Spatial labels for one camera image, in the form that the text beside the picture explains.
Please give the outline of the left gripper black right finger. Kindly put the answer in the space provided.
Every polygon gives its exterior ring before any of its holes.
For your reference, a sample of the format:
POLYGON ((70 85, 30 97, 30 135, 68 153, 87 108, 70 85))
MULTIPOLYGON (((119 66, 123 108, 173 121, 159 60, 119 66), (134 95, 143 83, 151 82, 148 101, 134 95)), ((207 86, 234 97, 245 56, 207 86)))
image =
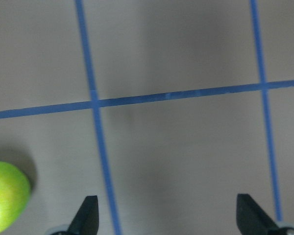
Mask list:
POLYGON ((267 215, 249 194, 238 194, 236 224, 242 235, 270 235, 279 226, 267 215))

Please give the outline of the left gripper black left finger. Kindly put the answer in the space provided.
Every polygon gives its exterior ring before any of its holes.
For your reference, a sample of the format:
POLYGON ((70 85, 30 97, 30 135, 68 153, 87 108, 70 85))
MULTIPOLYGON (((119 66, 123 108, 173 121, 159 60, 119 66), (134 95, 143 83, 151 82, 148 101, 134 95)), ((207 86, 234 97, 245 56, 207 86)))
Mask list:
POLYGON ((70 223, 69 235, 96 235, 99 228, 98 197, 86 196, 70 223))

